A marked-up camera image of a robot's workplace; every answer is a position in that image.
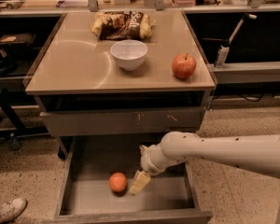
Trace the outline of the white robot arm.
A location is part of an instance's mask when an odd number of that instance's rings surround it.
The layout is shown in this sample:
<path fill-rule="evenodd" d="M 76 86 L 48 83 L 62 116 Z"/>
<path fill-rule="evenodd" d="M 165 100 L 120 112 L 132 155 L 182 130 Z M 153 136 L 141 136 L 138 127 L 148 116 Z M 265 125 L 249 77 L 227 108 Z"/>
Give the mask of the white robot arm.
<path fill-rule="evenodd" d="M 202 138 L 195 133 L 170 132 L 157 145 L 140 147 L 141 169 L 130 193 L 139 193 L 154 175 L 201 158 L 242 170 L 280 178 L 280 134 Z M 280 204 L 275 224 L 280 224 Z"/>

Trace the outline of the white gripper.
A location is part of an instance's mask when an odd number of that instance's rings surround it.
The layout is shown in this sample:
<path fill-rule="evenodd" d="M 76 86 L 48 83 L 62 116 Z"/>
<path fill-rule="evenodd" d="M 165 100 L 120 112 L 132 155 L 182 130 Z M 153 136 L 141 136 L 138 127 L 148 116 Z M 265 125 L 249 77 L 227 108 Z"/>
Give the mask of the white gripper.
<path fill-rule="evenodd" d="M 135 173 L 129 189 L 131 195 L 136 195 L 149 183 L 150 175 L 159 175 L 175 164 L 174 160 L 164 155 L 161 145 L 151 145 L 149 147 L 141 145 L 139 148 L 141 153 L 140 165 L 143 171 Z"/>

